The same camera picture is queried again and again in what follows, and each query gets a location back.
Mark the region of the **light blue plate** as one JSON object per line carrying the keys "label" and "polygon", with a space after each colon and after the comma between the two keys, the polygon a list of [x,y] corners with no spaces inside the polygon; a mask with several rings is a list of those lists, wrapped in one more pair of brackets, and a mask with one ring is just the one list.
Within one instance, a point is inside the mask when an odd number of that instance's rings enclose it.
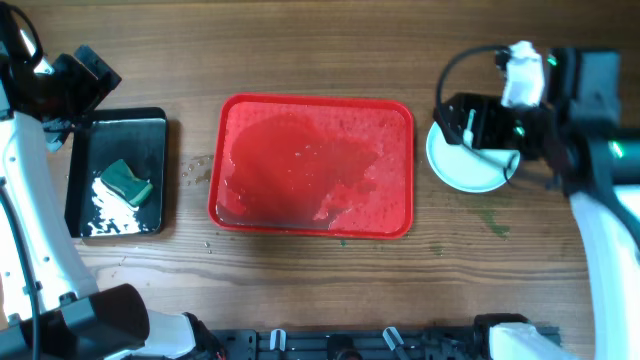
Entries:
{"label": "light blue plate", "polygon": [[491,165],[461,145],[449,145],[437,123],[429,130],[425,150],[434,173],[452,188],[468,193],[490,192],[505,185],[520,162],[515,150],[481,150],[499,163]]}

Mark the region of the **green yellow sponge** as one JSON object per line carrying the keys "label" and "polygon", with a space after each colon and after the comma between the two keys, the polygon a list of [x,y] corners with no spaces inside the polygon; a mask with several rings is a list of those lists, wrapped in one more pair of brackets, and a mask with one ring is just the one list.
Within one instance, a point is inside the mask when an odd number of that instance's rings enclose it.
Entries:
{"label": "green yellow sponge", "polygon": [[127,163],[119,159],[100,175],[101,182],[132,207],[140,206],[153,190],[148,180],[134,175]]}

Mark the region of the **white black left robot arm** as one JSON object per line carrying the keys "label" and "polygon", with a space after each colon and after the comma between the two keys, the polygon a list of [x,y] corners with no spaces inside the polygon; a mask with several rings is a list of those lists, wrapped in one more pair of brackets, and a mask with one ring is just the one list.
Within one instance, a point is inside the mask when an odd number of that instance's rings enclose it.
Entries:
{"label": "white black left robot arm", "polygon": [[100,290],[56,203],[46,161],[120,83],[93,50],[48,63],[30,20],[1,6],[1,275],[10,359],[222,359],[223,344],[194,315],[146,308],[123,284]]}

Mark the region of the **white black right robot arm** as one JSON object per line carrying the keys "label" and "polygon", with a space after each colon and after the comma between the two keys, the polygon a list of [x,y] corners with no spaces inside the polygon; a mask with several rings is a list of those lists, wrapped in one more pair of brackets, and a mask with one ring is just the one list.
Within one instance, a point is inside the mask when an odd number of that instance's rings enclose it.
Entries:
{"label": "white black right robot arm", "polygon": [[639,132],[620,126],[619,53],[526,41],[494,45],[500,96],[435,100],[429,164],[449,186],[485,193],[543,160],[584,247],[599,359],[639,355]]}

